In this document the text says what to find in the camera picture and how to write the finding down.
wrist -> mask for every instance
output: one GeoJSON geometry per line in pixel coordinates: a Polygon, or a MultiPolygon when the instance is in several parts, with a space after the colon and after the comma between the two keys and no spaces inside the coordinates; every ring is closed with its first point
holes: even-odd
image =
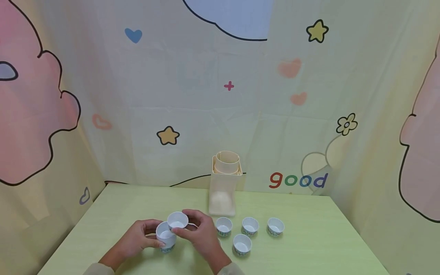
{"type": "Polygon", "coordinates": [[[232,263],[231,259],[226,255],[221,246],[210,251],[206,257],[206,261],[214,274],[218,274],[222,268],[232,263]]]}
{"type": "Polygon", "coordinates": [[[122,251],[115,245],[99,260],[100,264],[106,265],[113,269],[114,272],[119,266],[125,262],[126,257],[122,251]]]}

orange heart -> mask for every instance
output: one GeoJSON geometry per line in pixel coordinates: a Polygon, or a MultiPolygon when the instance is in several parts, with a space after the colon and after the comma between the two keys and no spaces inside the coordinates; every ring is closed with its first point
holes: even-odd
{"type": "Polygon", "coordinates": [[[305,103],[307,99],[307,93],[306,92],[302,92],[299,95],[293,95],[290,97],[290,101],[298,106],[301,106],[305,103]]]}
{"type": "Polygon", "coordinates": [[[94,114],[92,117],[93,125],[101,130],[110,130],[112,129],[112,124],[110,121],[103,119],[100,115],[94,114]]]}
{"type": "Polygon", "coordinates": [[[299,58],[291,62],[283,61],[278,65],[278,72],[285,78],[295,78],[301,69],[301,60],[299,58]]]}

left hand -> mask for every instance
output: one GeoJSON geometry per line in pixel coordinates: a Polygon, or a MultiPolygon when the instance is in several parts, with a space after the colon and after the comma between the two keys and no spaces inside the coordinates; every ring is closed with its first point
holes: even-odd
{"type": "Polygon", "coordinates": [[[114,245],[124,258],[139,254],[147,247],[164,247],[165,244],[156,239],[156,235],[145,236],[156,232],[160,220],[137,220],[114,245]]]}
{"type": "Polygon", "coordinates": [[[155,235],[160,220],[137,220],[121,237],[121,239],[102,257],[100,263],[111,267],[114,271],[128,258],[136,256],[147,247],[164,247],[165,244],[156,239],[155,235]]]}

small white cup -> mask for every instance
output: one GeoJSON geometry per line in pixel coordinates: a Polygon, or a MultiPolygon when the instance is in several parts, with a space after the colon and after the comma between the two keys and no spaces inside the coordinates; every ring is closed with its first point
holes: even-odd
{"type": "Polygon", "coordinates": [[[238,256],[245,256],[252,248],[252,241],[244,234],[238,234],[234,237],[234,251],[238,256]]]}
{"type": "Polygon", "coordinates": [[[216,155],[214,169],[222,174],[232,175],[238,171],[240,157],[231,151],[221,151],[216,155]]]}
{"type": "Polygon", "coordinates": [[[177,236],[169,230],[168,222],[164,221],[156,228],[156,239],[165,244],[165,247],[161,247],[162,253],[169,253],[174,249],[177,236]]]}
{"type": "Polygon", "coordinates": [[[227,237],[231,234],[232,221],[226,217],[218,218],[216,221],[216,228],[220,237],[227,237]]]}
{"type": "Polygon", "coordinates": [[[242,221],[242,233],[246,236],[254,236],[259,227],[258,221],[254,218],[247,217],[242,221]]]}
{"type": "Polygon", "coordinates": [[[167,219],[169,229],[173,228],[185,228],[188,225],[188,216],[183,214],[182,212],[174,212],[168,216],[167,219]]]}
{"type": "Polygon", "coordinates": [[[268,220],[268,232],[271,236],[278,237],[284,231],[284,223],[277,218],[268,220]]]}

hand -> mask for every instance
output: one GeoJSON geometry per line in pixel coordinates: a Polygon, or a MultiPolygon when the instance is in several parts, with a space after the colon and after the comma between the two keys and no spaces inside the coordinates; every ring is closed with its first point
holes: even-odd
{"type": "Polygon", "coordinates": [[[217,238],[217,229],[212,218],[198,210],[185,209],[182,211],[188,216],[189,222],[186,229],[173,228],[177,236],[187,239],[194,248],[208,262],[214,274],[229,265],[231,260],[223,251],[217,238]]]}
{"type": "Polygon", "coordinates": [[[165,244],[156,240],[155,235],[146,236],[156,232],[161,222],[160,220],[137,220],[99,262],[116,271],[126,259],[139,254],[145,248],[164,247],[165,244]]]}

